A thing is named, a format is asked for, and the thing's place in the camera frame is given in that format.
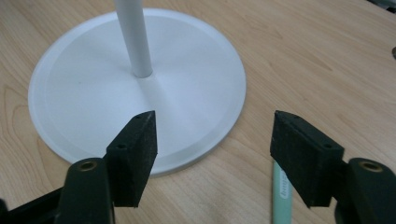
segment white rod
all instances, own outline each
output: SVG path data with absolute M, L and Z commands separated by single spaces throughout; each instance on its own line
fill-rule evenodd
M 142 0 L 114 0 L 125 45 L 136 77 L 152 73 Z

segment white round base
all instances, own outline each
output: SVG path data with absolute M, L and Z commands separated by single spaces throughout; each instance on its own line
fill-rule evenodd
M 168 174 L 202 158 L 235 124 L 246 76 L 230 42 L 182 13 L 144 14 L 150 77 L 132 74 L 115 12 L 72 29 L 38 63 L 29 110 L 42 139 L 67 161 L 103 157 L 133 116 L 155 110 L 159 154 L 151 175 Z

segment green marker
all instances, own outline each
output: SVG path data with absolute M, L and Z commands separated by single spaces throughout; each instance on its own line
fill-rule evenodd
M 291 223 L 291 183 L 286 173 L 274 161 L 273 223 Z

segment circular plate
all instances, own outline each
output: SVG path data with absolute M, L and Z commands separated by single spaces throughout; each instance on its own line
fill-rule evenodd
M 156 111 L 151 175 L 202 158 L 235 124 L 246 76 L 230 42 L 194 17 L 144 9 L 153 74 L 132 75 L 115 12 L 59 38 L 32 75 L 29 110 L 46 144 L 72 163 L 103 157 L 135 115 Z

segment wood grain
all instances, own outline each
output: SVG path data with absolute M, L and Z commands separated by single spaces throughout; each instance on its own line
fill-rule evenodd
M 346 148 L 396 171 L 396 17 L 363 0 L 145 0 L 206 21 L 233 43 L 247 73 L 243 113 L 202 161 L 153 178 L 118 223 L 270 223 L 276 109 L 298 114 Z M 111 0 L 0 1 L 0 198 L 15 208 L 59 188 L 69 164 L 38 136 L 27 94 L 46 49 Z M 334 223 L 296 192 L 293 223 Z

